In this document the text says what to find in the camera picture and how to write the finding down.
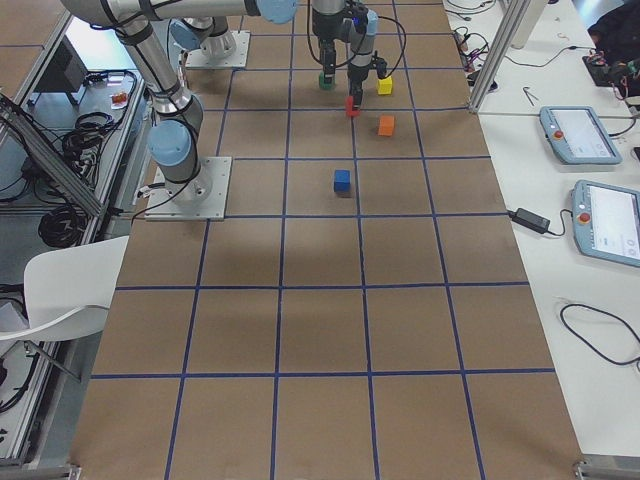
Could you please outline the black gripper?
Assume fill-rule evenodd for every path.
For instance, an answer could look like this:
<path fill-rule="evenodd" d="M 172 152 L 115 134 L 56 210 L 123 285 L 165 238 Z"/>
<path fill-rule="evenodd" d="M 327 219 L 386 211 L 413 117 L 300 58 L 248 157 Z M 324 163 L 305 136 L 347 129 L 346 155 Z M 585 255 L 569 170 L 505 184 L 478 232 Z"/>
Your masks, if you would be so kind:
<path fill-rule="evenodd" d="M 333 44 L 320 44 L 319 58 L 322 64 L 321 82 L 327 83 L 328 77 L 335 75 L 335 46 Z M 361 108 L 363 100 L 363 83 L 366 81 L 371 63 L 365 65 L 356 65 L 351 62 L 348 64 L 347 74 L 349 80 L 349 92 L 355 93 L 349 96 L 350 111 L 356 111 Z"/>
<path fill-rule="evenodd" d="M 320 47 L 332 44 L 335 40 L 348 41 L 345 10 L 345 0 L 311 1 L 312 31 Z"/>

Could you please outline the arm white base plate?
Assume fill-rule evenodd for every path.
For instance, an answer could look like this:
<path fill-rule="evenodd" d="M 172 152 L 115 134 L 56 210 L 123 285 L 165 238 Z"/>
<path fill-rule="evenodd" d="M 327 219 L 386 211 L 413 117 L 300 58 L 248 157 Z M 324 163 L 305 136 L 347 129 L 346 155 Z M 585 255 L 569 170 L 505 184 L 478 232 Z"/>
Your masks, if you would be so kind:
<path fill-rule="evenodd" d="M 200 48 L 190 51 L 185 61 L 187 69 L 219 70 L 245 68 L 248 59 L 250 32 L 228 30 L 209 37 Z"/>
<path fill-rule="evenodd" d="M 231 157 L 203 157 L 199 174 L 182 190 L 168 183 L 150 192 L 144 219 L 149 221 L 223 221 L 226 212 Z"/>

